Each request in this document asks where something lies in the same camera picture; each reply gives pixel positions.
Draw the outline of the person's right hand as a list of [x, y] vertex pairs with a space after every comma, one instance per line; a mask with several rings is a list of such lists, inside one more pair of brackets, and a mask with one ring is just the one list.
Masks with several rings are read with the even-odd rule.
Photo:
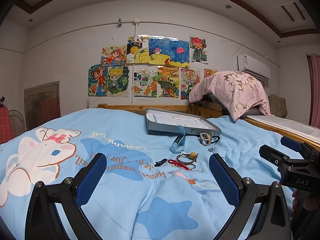
[[292, 193], [293, 201], [292, 201], [291, 217], [294, 217], [296, 213], [296, 209], [299, 204], [298, 196], [299, 196], [299, 189], [295, 189]]

